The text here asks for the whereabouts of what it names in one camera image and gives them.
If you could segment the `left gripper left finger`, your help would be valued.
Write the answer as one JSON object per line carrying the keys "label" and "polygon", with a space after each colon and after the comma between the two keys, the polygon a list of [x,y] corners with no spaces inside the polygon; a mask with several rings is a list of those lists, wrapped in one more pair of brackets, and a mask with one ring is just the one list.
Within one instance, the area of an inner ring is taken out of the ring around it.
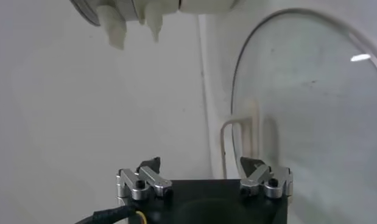
{"label": "left gripper left finger", "polygon": [[161,158],[142,161],[135,171],[119,169],[116,174],[118,200],[147,200],[151,192],[158,198],[173,194],[172,181],[160,176]]}

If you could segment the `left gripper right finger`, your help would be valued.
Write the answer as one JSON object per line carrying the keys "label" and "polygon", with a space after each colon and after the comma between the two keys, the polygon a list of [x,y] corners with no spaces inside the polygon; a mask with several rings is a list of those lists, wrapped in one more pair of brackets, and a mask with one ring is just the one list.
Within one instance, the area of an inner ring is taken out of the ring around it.
{"label": "left gripper right finger", "polygon": [[246,175],[240,180],[240,193],[252,197],[261,192],[267,198],[291,197],[293,173],[288,167],[271,167],[260,159],[241,157],[240,163]]}

